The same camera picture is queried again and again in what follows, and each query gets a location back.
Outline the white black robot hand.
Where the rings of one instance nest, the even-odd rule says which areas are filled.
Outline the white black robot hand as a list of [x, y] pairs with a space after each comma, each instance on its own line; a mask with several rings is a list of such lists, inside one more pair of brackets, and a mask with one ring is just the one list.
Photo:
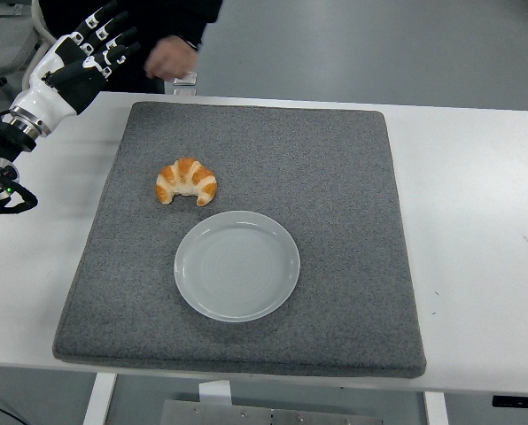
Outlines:
[[140, 49], [136, 28], [127, 19], [128, 13], [111, 1], [59, 37], [29, 75], [27, 89], [12, 102], [4, 122], [47, 136], [61, 120], [83, 112]]

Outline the person's hand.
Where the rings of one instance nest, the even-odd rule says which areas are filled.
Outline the person's hand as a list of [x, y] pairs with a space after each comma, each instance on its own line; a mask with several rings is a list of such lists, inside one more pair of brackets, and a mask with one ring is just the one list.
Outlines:
[[182, 38], [171, 35], [156, 43], [145, 61], [144, 70], [150, 79], [182, 80], [195, 70], [197, 62], [198, 52]]

